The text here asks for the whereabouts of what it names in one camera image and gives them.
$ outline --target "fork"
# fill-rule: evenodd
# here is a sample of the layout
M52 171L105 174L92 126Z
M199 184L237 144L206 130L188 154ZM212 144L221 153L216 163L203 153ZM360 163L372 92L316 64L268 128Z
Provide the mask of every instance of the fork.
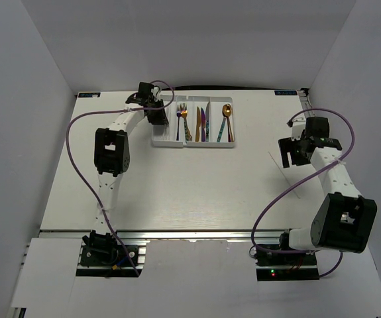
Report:
M178 122L177 122L177 141L180 137L180 118L182 117L182 106L177 105L176 106L176 112L177 112L177 117L178 117Z
M183 117L183 120L184 120L184 130L186 132L186 142L187 141L191 141L191 134L190 134L190 130L189 130L189 127L188 127L188 120L187 120L187 117L188 117L188 106L186 105L186 103L182 103L182 104L180 104L180 107L181 107L181 110L182 110L182 117Z

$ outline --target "knife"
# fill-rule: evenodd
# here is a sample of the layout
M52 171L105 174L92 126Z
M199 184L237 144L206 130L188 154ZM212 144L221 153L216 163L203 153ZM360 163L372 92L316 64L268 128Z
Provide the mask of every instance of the knife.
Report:
M206 140L205 141L208 141L208 142L209 142L209 109L210 108L211 108L211 102L209 101L208 105L206 105L206 112L205 112L205 116L206 116Z
M200 128L201 128L201 110L198 107L197 108L197 117L196 117L196 139L195 139L196 142L199 141L199 135L200 135L199 129Z
M205 127L206 127L206 120L205 120L205 111L203 111L203 108L201 108L202 112L202 142L206 141L205 137Z

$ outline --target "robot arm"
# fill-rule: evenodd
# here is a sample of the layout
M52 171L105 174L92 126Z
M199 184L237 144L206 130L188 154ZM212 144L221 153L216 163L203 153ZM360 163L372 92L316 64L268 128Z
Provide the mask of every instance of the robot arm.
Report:
M159 93L159 87L140 83L138 92L125 103L136 103L146 110L121 113L107 128L96 130L94 164L99 177L99 196L108 213L116 208L119 184L129 169L129 135L133 129L145 117L153 125L168 124L165 110L156 109L164 106L163 100L158 100Z
M342 155L338 140L329 138L327 118L309 117L292 127L292 137L279 140L283 166L312 164L318 171ZM282 235L284 246L295 250L335 249L361 253L377 212L373 200L365 199L354 186L344 164L319 175L325 199L312 224Z
M95 138L95 165L99 178L99 197L104 208L116 208L119 184L129 169L129 138L144 119L143 111L123 113L106 129L99 128Z

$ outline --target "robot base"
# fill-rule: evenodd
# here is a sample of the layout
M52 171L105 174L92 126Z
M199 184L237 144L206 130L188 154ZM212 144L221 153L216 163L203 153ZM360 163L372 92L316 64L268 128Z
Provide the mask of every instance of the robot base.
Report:
M278 244L262 246L270 250L280 249ZM319 279L314 254L272 254L257 250L254 257L258 265L256 277L259 282Z

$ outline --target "rainbow knife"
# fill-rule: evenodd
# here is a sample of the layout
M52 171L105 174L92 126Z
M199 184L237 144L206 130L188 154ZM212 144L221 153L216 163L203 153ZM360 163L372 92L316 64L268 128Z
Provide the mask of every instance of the rainbow knife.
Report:
M202 142L205 142L206 141L206 135L205 135L206 119L205 119L205 111L203 111L203 108L201 108L201 114L202 114Z

